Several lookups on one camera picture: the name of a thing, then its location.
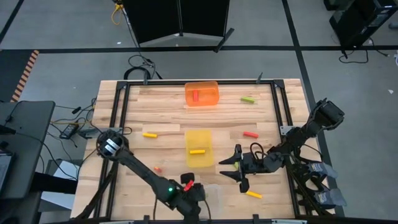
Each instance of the black metal frame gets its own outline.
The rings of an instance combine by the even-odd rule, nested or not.
[[[197,82],[200,80],[148,80],[148,85],[184,85],[189,82]],[[275,108],[275,115],[277,119],[277,124],[278,124],[278,130],[279,130],[279,135],[280,138],[282,139],[282,135],[280,133],[280,126],[283,126],[283,120],[282,120],[282,114],[280,111],[280,105],[278,101],[278,96],[277,96],[277,88],[280,89],[280,94],[282,96],[282,102],[283,102],[283,107],[286,115],[286,120],[287,120],[287,125],[292,126],[293,125],[293,120],[291,117],[290,109],[289,109],[289,102],[287,99],[287,94],[285,90],[285,85],[283,80],[261,80],[258,82],[256,79],[240,79],[240,80],[217,80],[219,85],[270,85],[271,88],[271,93],[272,93],[272,99],[274,102],[274,108]],[[134,85],[142,85],[142,81],[118,81],[116,85],[116,92],[115,92],[115,97],[114,97],[114,103],[113,103],[113,108],[112,108],[112,114],[111,114],[111,121],[109,126],[114,127],[115,125],[115,120],[116,120],[116,112],[118,110],[118,102],[119,102],[119,96],[121,94],[121,90],[124,89],[124,98],[123,98],[123,105],[122,105],[122,112],[121,112],[121,119],[120,119],[120,124],[119,127],[124,127],[124,124],[126,122],[126,112],[127,112],[127,104],[129,101],[129,90],[132,86]],[[108,161],[104,160],[103,161],[103,166],[101,170],[101,176],[99,180],[99,185],[103,183],[106,171],[108,169]],[[111,186],[109,189],[109,195],[108,195],[108,204],[106,208],[106,218],[111,218],[112,215],[112,209],[113,209],[113,199],[114,199],[114,193],[115,193],[115,186],[116,186],[116,180],[117,180],[117,169],[118,169],[118,163],[114,162],[112,170],[116,169],[116,174],[114,176],[114,179],[111,182]],[[299,203],[297,200],[297,194],[295,192],[295,184],[293,178],[288,175],[288,181],[289,181],[289,190],[290,190],[290,195],[292,198],[292,205],[293,205],[293,210],[295,217],[301,215],[300,214],[300,209],[299,209]],[[94,217],[98,218],[100,215],[100,210],[101,210],[101,203],[102,201],[100,200],[95,208],[95,213]],[[312,215],[310,211],[306,211],[307,215]],[[214,222],[216,221],[217,223],[252,223],[253,220],[213,220]],[[262,222],[270,222],[270,219],[264,219],[260,220]]]

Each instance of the small foam block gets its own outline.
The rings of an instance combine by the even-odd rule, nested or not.
[[[250,132],[247,132],[247,131],[243,132],[243,136],[252,137],[252,138],[258,138],[259,137],[258,134],[250,133]]]
[[[154,170],[156,170],[157,172],[162,172],[162,169],[159,167],[154,167]]]
[[[194,101],[194,102],[199,101],[199,93],[198,93],[198,90],[194,90],[194,91],[193,91],[193,101]]]
[[[261,194],[257,194],[257,193],[251,192],[251,191],[246,192],[246,194],[248,196],[252,196],[252,197],[256,197],[256,198],[262,199],[262,195]]]
[[[203,154],[205,152],[206,151],[204,149],[202,149],[202,150],[191,150],[191,151],[189,151],[189,154]]]
[[[242,96],[241,101],[245,101],[248,103],[254,103],[255,100],[253,98],[247,97],[247,96]]]
[[[143,133],[142,136],[147,138],[157,138],[157,134]]]

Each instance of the yellow block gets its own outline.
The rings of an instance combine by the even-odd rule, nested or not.
[[[246,194],[249,195],[249,196],[252,196],[252,197],[256,197],[256,198],[262,199],[262,195],[261,194],[257,194],[257,193],[250,192],[250,191],[246,192]]]
[[[157,138],[157,134],[143,133],[142,136],[147,138]]]
[[[205,150],[191,150],[189,154],[204,154],[205,152]]]

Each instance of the concrete floor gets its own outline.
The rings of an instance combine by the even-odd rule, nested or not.
[[[0,27],[16,3],[0,1]],[[331,12],[321,0],[289,0],[289,6],[301,46],[336,45],[328,23]],[[133,47],[126,23],[115,26],[110,21],[112,11],[110,0],[25,1],[0,49]],[[398,14],[390,21],[398,22]],[[387,25],[374,34],[375,43],[398,45],[398,30],[389,30]],[[236,31],[227,45],[293,45],[280,0],[231,0],[228,26]],[[178,39],[151,46],[208,43]],[[156,63],[164,78],[256,78],[260,72],[264,72],[263,78],[302,78],[294,51],[143,54]],[[131,55],[40,54],[21,99],[53,100],[71,107],[89,105],[101,80],[123,78]],[[398,172],[398,140],[394,136],[398,128],[398,67],[392,57],[375,51],[369,51],[369,63],[363,65],[339,63],[340,55],[338,51],[303,52],[315,99],[328,97],[346,113],[338,129],[325,133],[333,167],[340,174],[337,184],[348,203],[345,214],[398,220],[398,180],[394,178]],[[349,59],[362,60],[364,52],[355,52]],[[141,74],[131,77],[140,78]],[[53,119],[64,117],[73,115],[55,109]],[[73,159],[81,159],[85,141],[79,137],[74,140],[78,148],[65,141],[67,151]],[[56,158],[68,159],[58,141],[47,138],[46,143]],[[42,156],[49,159],[46,151]],[[59,219],[60,215],[46,214],[41,222],[54,221],[53,217]]]

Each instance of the green block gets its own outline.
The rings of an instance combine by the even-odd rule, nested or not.
[[[247,96],[242,96],[241,101],[245,101],[248,103],[254,103],[255,100],[253,98],[247,97]]]

